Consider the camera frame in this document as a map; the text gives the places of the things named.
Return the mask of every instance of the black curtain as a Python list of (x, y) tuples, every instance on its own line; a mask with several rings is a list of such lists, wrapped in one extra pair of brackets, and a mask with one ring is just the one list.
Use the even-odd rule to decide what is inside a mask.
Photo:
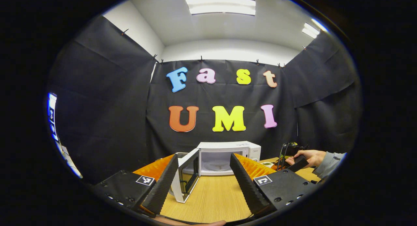
[[(186, 87), (172, 92), (172, 83), (167, 73), (186, 67)], [(199, 70), (215, 71), (216, 82), (209, 84), (196, 80)], [(249, 85), (237, 82), (237, 70), (250, 71)], [(270, 70), (275, 74), (277, 87), (270, 87), (262, 74)], [(296, 140), (296, 114), (283, 70), (278, 66), (227, 60), (173, 61), (157, 64), (152, 77), (147, 102), (147, 142), (152, 147), (151, 157), (161, 158), (175, 152), (189, 152), (200, 142), (249, 141), (259, 144), (261, 159), (277, 156), (282, 143)], [(277, 126), (265, 128), (265, 115), (261, 106), (272, 104)], [(177, 132), (170, 128), (170, 106), (181, 106), (180, 122), (189, 121), (188, 106), (197, 106), (196, 124), (193, 130)], [(214, 106), (223, 106), (230, 114), (235, 106), (243, 106), (245, 131), (213, 131)]]
[(345, 153), (353, 148), (362, 114), (359, 76), (349, 53), (320, 33), (284, 68), (298, 122), (298, 142)]
[(149, 163), (145, 111), (156, 60), (100, 16), (65, 46), (50, 73), (56, 128), (88, 183)]

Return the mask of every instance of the gray sleeve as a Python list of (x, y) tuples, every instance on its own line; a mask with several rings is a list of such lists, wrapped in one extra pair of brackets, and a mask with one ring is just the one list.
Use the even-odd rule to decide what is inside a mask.
[(346, 153), (326, 152), (326, 156), (324, 157), (322, 163), (314, 169), (313, 174), (316, 174), (317, 177), (323, 179), (336, 169), (345, 155)]

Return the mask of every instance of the human hand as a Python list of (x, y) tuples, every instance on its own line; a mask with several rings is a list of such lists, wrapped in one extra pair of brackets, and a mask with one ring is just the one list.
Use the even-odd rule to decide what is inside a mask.
[(285, 161), (288, 164), (293, 165), (295, 163), (294, 158), (298, 157), (299, 155), (304, 155), (308, 162), (308, 165), (303, 167), (304, 169), (304, 168), (309, 168), (312, 166), (318, 167), (322, 163), (324, 157), (326, 156), (326, 152), (319, 151), (319, 150), (298, 150), (296, 155), (285, 159)]
[[(174, 225), (174, 226), (189, 225), (187, 223), (178, 222), (178, 221), (171, 220), (171, 219), (164, 218), (164, 217), (160, 217), (160, 216), (155, 217), (154, 220), (159, 221), (161, 223)], [(214, 222), (214, 223), (194, 224), (193, 226), (223, 226), (225, 224), (226, 224), (226, 221), (222, 220), (222, 221), (218, 221), (218, 222)]]

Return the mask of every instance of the fluorescent light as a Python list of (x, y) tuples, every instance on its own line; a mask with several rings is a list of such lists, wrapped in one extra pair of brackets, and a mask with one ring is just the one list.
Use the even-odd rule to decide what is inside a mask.
[(316, 21), (315, 19), (312, 19), (311, 21), (314, 22), (314, 24), (316, 24), (321, 30), (327, 32), (327, 29), (322, 24), (320, 24), (318, 21)]
[(313, 32), (315, 35), (318, 35), (320, 33), (320, 31), (316, 30), (313, 26), (311, 26), (311, 25), (309, 25), (307, 23), (304, 24), (304, 27), (307, 30), (310, 30), (311, 32)]
[(210, 12), (232, 12), (255, 15), (255, 0), (185, 0), (192, 15)]
[(306, 29), (306, 28), (304, 28), (304, 29), (302, 30), (302, 32), (303, 32), (303, 33), (305, 33), (305, 34), (307, 34), (308, 36), (310, 36), (310, 37), (312, 37), (312, 38), (316, 38), (316, 37), (317, 37), (317, 34), (313, 33), (313, 31), (308, 30), (308, 29)]

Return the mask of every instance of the table surface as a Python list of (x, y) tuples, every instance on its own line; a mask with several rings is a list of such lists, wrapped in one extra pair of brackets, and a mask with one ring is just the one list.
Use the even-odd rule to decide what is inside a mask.
[[(260, 162), (275, 162), (277, 158)], [(305, 168), (296, 172), (310, 181), (319, 181), (313, 174), (313, 168)], [(212, 223), (221, 220), (227, 222), (247, 218), (252, 213), (246, 204), (243, 193), (234, 175), (201, 176), (186, 203), (177, 202), (168, 194), (160, 215), (173, 219)]]

